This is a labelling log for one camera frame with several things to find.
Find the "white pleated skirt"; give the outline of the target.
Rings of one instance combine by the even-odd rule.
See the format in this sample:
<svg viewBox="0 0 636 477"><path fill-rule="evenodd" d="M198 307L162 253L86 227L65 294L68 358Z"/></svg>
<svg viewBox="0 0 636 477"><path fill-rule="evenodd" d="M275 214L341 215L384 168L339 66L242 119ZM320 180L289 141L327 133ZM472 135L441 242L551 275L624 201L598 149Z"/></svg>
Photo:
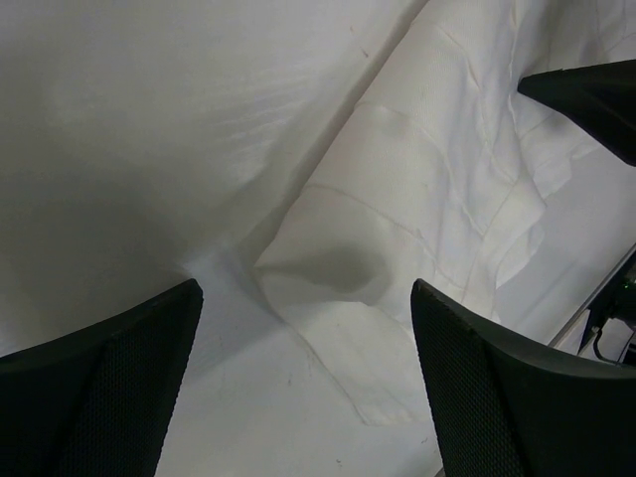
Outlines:
<svg viewBox="0 0 636 477"><path fill-rule="evenodd" d="M425 4L254 268L363 423L428 418L415 280L544 335L631 247L634 171L518 84L634 55L631 1Z"/></svg>

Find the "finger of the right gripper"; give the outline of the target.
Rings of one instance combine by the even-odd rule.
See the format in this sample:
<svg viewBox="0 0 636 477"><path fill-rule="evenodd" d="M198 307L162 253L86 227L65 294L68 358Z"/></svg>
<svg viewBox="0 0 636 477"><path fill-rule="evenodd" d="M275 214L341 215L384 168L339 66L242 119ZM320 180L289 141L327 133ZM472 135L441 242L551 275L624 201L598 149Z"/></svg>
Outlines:
<svg viewBox="0 0 636 477"><path fill-rule="evenodd" d="M518 93L564 115L626 164L635 162L635 62L525 77Z"/></svg>

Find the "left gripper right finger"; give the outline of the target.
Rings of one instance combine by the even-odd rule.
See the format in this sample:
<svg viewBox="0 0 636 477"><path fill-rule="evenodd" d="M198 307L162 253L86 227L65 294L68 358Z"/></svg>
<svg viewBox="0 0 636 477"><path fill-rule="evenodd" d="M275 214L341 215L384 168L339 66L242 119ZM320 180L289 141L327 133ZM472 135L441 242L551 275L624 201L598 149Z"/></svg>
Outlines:
<svg viewBox="0 0 636 477"><path fill-rule="evenodd" d="M410 308L445 475L634 475L634 368L533 341L421 279Z"/></svg>

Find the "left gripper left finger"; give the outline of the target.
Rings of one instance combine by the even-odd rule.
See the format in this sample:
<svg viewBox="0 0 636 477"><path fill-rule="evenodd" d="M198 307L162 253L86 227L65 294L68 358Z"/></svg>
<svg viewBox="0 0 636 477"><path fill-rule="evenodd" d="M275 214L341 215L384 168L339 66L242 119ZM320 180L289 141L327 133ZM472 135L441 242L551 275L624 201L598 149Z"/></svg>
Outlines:
<svg viewBox="0 0 636 477"><path fill-rule="evenodd" d="M2 357L2 475L154 475L202 307L189 279Z"/></svg>

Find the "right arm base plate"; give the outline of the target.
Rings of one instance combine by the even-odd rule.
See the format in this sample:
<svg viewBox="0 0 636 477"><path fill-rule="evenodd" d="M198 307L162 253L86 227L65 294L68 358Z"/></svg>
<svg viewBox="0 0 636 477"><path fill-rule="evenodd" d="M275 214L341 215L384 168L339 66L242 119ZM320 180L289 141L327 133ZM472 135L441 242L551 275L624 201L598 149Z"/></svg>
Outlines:
<svg viewBox="0 0 636 477"><path fill-rule="evenodd" d="M601 363L635 365L634 247L576 309L550 346Z"/></svg>

